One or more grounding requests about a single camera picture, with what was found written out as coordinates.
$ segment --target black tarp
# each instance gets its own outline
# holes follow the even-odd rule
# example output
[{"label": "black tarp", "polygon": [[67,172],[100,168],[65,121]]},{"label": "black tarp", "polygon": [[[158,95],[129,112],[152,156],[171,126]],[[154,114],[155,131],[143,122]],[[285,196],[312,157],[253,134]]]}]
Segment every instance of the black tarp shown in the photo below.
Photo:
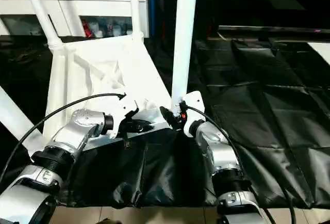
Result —
[{"label": "black tarp", "polygon": [[[172,54],[157,41],[145,44],[170,90]],[[306,43],[193,45],[189,91],[201,91],[206,113],[229,133],[263,206],[286,206],[276,178],[295,206],[330,208],[328,75],[330,66]],[[58,199],[74,207],[202,206],[214,204],[209,190],[194,140],[161,130],[129,147],[84,152]]]}]

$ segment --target white pole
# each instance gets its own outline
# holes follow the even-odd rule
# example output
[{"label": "white pole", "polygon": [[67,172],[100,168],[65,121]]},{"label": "white pole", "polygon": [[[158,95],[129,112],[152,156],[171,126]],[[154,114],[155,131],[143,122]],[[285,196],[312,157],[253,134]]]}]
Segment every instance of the white pole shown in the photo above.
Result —
[{"label": "white pole", "polygon": [[[2,87],[0,87],[0,122],[17,140],[20,140],[33,127],[33,123],[24,115]],[[35,130],[27,137],[23,145],[29,154],[32,155],[35,151],[43,149],[46,141],[42,134]]]},{"label": "white pole", "polygon": [[178,104],[187,93],[195,5],[196,0],[177,0],[172,79],[172,110],[176,116]]},{"label": "white pole", "polygon": [[143,33],[141,32],[140,25],[139,0],[130,0],[130,8],[132,14],[133,39],[141,41]]},{"label": "white pole", "polygon": [[51,20],[43,8],[40,0],[31,0],[35,13],[38,17],[39,23],[47,37],[47,42],[50,50],[61,49],[63,43],[56,34],[56,31],[51,23]]}]

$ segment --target floor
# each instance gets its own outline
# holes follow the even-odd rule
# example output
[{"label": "floor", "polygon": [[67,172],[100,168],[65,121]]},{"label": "floor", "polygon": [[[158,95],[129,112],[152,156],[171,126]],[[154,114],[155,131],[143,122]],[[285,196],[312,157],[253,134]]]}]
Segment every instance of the floor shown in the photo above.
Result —
[{"label": "floor", "polygon": [[[295,212],[297,223],[309,224],[302,210],[295,209]],[[290,213],[287,209],[273,209],[271,214],[277,224],[290,223]],[[116,210],[111,207],[57,207],[50,223],[95,224],[105,218],[120,221],[122,224],[216,224],[217,214],[215,208],[127,207]]]}]

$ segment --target black cable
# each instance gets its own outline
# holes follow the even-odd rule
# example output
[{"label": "black cable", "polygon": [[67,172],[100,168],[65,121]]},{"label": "black cable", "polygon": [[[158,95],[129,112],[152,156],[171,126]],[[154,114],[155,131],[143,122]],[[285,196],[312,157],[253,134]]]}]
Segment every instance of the black cable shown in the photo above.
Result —
[{"label": "black cable", "polygon": [[[252,192],[252,194],[253,194],[254,197],[256,198],[256,201],[259,203],[259,202],[260,202],[260,201],[259,201],[259,197],[258,197],[256,191],[254,191],[254,189],[253,189],[252,186],[249,187],[249,190]],[[262,207],[262,210],[263,210],[263,211],[265,212],[265,214],[267,215],[267,217],[268,217],[268,219],[270,220],[271,224],[276,224],[276,222],[275,222],[275,220],[274,220],[272,214],[269,212],[269,210],[268,210],[267,208],[265,208],[265,207]]]},{"label": "black cable", "polygon": [[[228,134],[222,128],[220,128],[220,126],[216,122],[214,122],[208,115],[206,115],[204,112],[200,111],[199,109],[196,109],[194,107],[190,107],[190,106],[188,106],[186,104],[182,105],[182,107],[183,108],[187,108],[187,109],[191,109],[191,110],[193,110],[193,111],[201,114],[202,116],[204,116],[210,123],[212,123],[222,133],[222,135],[228,140],[228,142],[230,143],[231,147],[233,148],[234,153],[236,154],[236,158],[238,160],[238,163],[242,167],[242,170],[245,171],[244,170],[244,167],[243,167],[243,163],[242,163],[240,157],[238,156],[238,151],[237,151],[236,147],[234,146],[233,142],[231,141],[231,139],[229,138]],[[292,202],[291,202],[291,200],[289,198],[288,192],[286,191],[285,188],[282,187],[282,184],[280,184],[278,182],[278,180],[276,179],[276,177],[274,177],[274,178],[275,178],[276,182],[278,183],[278,185],[280,186],[280,188],[281,188],[281,190],[282,190],[282,192],[284,194],[284,197],[286,198],[287,203],[289,205],[289,210],[290,210],[290,214],[291,214],[291,224],[296,224],[295,212],[294,212],[293,204],[292,204]],[[274,221],[272,215],[269,213],[269,211],[266,210],[265,213],[268,216],[270,222],[272,224],[275,224],[275,221]]]},{"label": "black cable", "polygon": [[117,93],[101,93],[101,94],[96,94],[96,95],[92,95],[92,96],[88,96],[79,100],[76,100],[70,104],[67,104],[65,106],[62,106],[61,108],[58,108],[57,110],[53,111],[52,113],[48,114],[47,116],[45,116],[40,122],[38,122],[36,125],[34,125],[28,132],[26,132],[25,135],[23,135],[23,137],[19,140],[19,143],[17,143],[17,145],[15,146],[15,148],[12,150],[9,158],[7,159],[7,162],[5,164],[5,167],[2,170],[1,176],[0,176],[0,184],[4,179],[6,170],[8,168],[9,163],[11,162],[12,158],[14,157],[17,149],[20,147],[20,145],[25,141],[25,139],[37,128],[39,127],[41,124],[43,124],[47,119],[49,119],[50,117],[52,117],[53,115],[59,113],[60,111],[71,107],[72,105],[78,104],[80,102],[83,102],[85,100],[89,100],[89,99],[94,99],[94,98],[98,98],[98,97],[105,97],[105,96],[116,96],[119,99],[122,99],[123,97],[125,97],[125,95],[122,94],[117,94]]}]

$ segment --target robotic arm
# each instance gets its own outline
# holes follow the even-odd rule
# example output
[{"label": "robotic arm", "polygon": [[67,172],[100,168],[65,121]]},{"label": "robotic arm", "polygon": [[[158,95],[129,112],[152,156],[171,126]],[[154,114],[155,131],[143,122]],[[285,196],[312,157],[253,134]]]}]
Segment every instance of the robotic arm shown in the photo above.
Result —
[{"label": "robotic arm", "polygon": [[[200,147],[218,200],[218,223],[265,223],[257,201],[249,191],[250,182],[244,178],[224,131],[188,106],[204,112],[198,91],[183,97],[179,117],[163,107],[160,111],[172,128],[183,129]],[[33,163],[0,195],[0,224],[48,223],[56,207],[55,195],[88,139],[105,133],[115,138],[121,122],[137,111],[135,101],[128,96],[111,115],[88,109],[75,111],[69,123],[55,134],[43,151],[33,154]],[[127,120],[123,126],[130,130],[136,128],[132,120]]]},{"label": "robotic arm", "polygon": [[33,154],[33,163],[0,195],[0,224],[48,223],[56,207],[55,195],[89,138],[106,134],[115,138],[119,125],[137,105],[125,96],[120,106],[105,115],[79,109],[51,139],[43,151]]},{"label": "robotic arm", "polygon": [[235,152],[222,133],[225,131],[205,121],[203,115],[187,108],[188,106],[204,112],[204,103],[199,91],[183,97],[179,117],[174,117],[163,107],[161,112],[174,129],[183,129],[186,136],[195,138],[218,199],[218,223],[266,223],[254,195],[249,191],[251,184],[244,178]]}]

